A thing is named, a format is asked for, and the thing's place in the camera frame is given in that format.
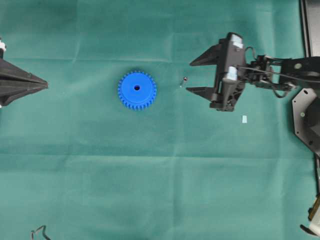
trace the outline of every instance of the blue gear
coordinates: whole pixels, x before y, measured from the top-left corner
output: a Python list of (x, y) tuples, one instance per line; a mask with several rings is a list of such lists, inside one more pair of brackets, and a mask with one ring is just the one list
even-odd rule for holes
[(144, 72), (134, 71), (126, 74), (118, 84), (118, 96), (123, 105), (132, 110), (149, 107), (157, 95), (153, 78)]

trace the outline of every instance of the gear teeth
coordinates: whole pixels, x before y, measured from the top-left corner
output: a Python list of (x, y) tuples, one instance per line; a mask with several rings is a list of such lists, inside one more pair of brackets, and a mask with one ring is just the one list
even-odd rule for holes
[[(145, 102), (142, 102), (142, 103), (139, 103), (139, 104), (136, 104), (134, 102), (131, 102), (130, 100), (127, 100), (127, 98), (123, 95), (122, 93), (122, 89), (125, 88), (125, 86), (123, 86), (124, 82), (125, 82), (125, 79), (131, 75), (131, 74), (134, 74), (134, 73), (140, 73), (140, 74), (143, 74), (145, 76), (147, 76), (149, 78), (149, 80), (151, 81), (151, 85), (152, 85), (152, 93), (151, 93), (151, 96), (145, 101)], [(118, 85), (117, 85), (117, 93), (118, 93), (118, 97), (119, 99), (121, 100), (122, 104), (128, 108), (128, 109), (132, 109), (134, 111), (143, 111), (144, 109), (150, 107), (156, 96), (157, 96), (157, 84), (156, 82), (154, 81), (154, 79), (152, 78), (151, 75), (149, 75), (148, 73), (144, 72), (144, 71), (140, 71), (140, 70), (133, 70), (127, 74), (125, 74), (118, 82)]]

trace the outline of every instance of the screw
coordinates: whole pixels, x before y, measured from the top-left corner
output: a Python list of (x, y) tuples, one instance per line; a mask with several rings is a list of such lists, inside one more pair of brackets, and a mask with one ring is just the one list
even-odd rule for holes
[(187, 81), (188, 81), (188, 78), (185, 76), (185, 77), (182, 79), (181, 83), (180, 83), (180, 88), (182, 88), (182, 86), (183, 86)]

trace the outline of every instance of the green cloth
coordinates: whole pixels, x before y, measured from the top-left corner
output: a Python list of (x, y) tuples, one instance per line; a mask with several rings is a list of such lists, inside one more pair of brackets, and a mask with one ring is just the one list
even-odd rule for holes
[[(228, 32), (303, 57), (298, 0), (2, 0), (0, 16), (4, 58), (49, 82), (0, 111), (2, 239), (311, 239), (295, 94), (248, 85), (224, 113), (179, 87), (212, 86), (215, 67), (189, 63)], [(117, 95), (131, 70), (157, 83), (144, 111)]]

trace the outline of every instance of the black wire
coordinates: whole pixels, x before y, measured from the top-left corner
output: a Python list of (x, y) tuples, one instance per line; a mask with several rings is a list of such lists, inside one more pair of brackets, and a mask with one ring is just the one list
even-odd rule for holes
[(31, 231), (31, 239), (34, 240), (35, 239), (35, 235), (41, 230), (42, 230), (42, 236), (46, 239), (46, 240), (51, 240), (47, 235), (46, 235), (46, 225), (42, 225), (41, 227), (38, 227), (37, 230), (33, 230)]
[(294, 76), (289, 76), (289, 75), (286, 75), (286, 74), (282, 74), (282, 73), (280, 73), (280, 72), (265, 71), (265, 70), (260, 70), (260, 69), (256, 69), (256, 68), (253, 68), (253, 67), (237, 66), (237, 68), (239, 68), (239, 69), (253, 70), (253, 71), (261, 72), (261, 73), (265, 73), (265, 74), (279, 75), (279, 76), (282, 76), (282, 77), (287, 78), (287, 79), (293, 79), (293, 80), (303, 81), (303, 82), (308, 82), (308, 83), (320, 83), (319, 80), (302, 79), (302, 78), (298, 78), (298, 77), (294, 77)]
[(246, 52), (248, 49), (251, 49), (252, 50), (252, 56), (255, 60), (257, 60), (257, 57), (256, 57), (256, 50), (252, 47), (252, 46), (248, 46), (244, 51)]

